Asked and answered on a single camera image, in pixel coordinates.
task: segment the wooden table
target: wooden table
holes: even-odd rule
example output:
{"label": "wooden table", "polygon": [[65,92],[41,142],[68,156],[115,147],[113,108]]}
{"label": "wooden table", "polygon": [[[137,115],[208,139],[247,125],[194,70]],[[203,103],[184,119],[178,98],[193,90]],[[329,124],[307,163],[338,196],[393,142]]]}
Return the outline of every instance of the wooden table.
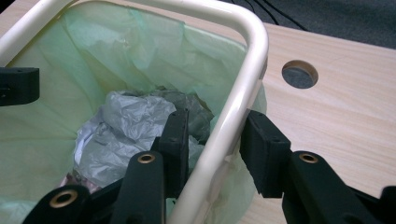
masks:
{"label": "wooden table", "polygon": [[[35,2],[16,0],[0,14],[0,35]],[[349,186],[375,197],[396,185],[396,50],[265,26],[267,116],[291,149],[318,153]],[[291,60],[315,66],[313,88],[300,90],[284,81],[281,70]],[[280,203],[255,195],[240,223],[285,223]]]}

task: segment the green trash bag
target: green trash bag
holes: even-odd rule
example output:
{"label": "green trash bag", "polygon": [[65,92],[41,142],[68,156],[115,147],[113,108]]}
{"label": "green trash bag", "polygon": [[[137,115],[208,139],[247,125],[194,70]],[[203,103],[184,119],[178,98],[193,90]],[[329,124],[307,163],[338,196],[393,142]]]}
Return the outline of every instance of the green trash bag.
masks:
{"label": "green trash bag", "polygon": [[[0,107],[0,222],[21,223],[73,168],[77,131],[110,91],[197,94],[216,123],[246,54],[230,39],[110,3],[75,5],[8,66],[40,69],[40,98]],[[262,101],[257,109],[265,108]],[[235,223],[254,185],[238,153],[207,223]]]}

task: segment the brass ring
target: brass ring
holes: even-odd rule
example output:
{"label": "brass ring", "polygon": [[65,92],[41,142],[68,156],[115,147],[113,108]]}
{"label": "brass ring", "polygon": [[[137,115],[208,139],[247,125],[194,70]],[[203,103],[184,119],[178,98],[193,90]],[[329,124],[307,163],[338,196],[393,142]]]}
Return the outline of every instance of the brass ring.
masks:
{"label": "brass ring", "polygon": [[313,156],[308,153],[302,153],[299,155],[300,160],[308,162],[308,163],[317,163],[319,160],[316,156]]}
{"label": "brass ring", "polygon": [[137,161],[140,163],[151,163],[152,161],[155,160],[155,156],[152,154],[143,154],[137,158]]}
{"label": "brass ring", "polygon": [[[61,201],[59,202],[59,198],[64,196],[64,195],[68,195],[69,198],[65,201]],[[59,192],[57,195],[55,195],[49,202],[49,205],[53,208],[61,208],[61,207],[65,207],[67,205],[69,205],[70,203],[72,203],[78,196],[78,193],[73,190],[73,189],[67,189],[64,191]]]}

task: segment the dark floor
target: dark floor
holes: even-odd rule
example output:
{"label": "dark floor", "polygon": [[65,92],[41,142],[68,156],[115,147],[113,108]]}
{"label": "dark floor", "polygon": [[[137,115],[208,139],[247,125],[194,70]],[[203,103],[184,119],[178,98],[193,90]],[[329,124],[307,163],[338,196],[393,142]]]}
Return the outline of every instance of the dark floor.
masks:
{"label": "dark floor", "polygon": [[221,0],[254,11],[262,21],[302,29],[271,8],[273,5],[308,31],[396,49],[396,0]]}

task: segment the trash bin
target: trash bin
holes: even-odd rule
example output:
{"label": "trash bin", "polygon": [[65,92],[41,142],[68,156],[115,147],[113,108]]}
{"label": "trash bin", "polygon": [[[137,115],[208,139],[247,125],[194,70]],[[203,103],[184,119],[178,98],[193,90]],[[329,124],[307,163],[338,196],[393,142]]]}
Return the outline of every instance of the trash bin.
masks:
{"label": "trash bin", "polygon": [[[233,28],[246,45],[139,6]],[[0,66],[38,67],[41,91],[0,107],[0,219],[21,222],[71,170],[77,130],[108,92],[161,87],[198,95],[215,115],[167,222],[237,222],[254,192],[238,139],[248,110],[265,110],[267,50],[262,22],[218,1],[40,1],[0,39]]]}

